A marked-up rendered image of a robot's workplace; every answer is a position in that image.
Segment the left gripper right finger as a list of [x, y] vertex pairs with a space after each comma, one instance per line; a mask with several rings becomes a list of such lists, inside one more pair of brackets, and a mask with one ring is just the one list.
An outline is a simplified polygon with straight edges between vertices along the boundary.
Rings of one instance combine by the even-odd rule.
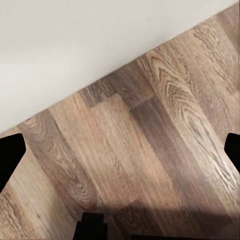
[[240, 135], [228, 133], [224, 151], [240, 173]]

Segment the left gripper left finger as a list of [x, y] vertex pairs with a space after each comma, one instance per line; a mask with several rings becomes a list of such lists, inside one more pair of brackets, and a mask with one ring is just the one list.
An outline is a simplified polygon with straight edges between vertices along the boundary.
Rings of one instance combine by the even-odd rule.
[[0, 193], [25, 153], [26, 144], [22, 133], [0, 138]]

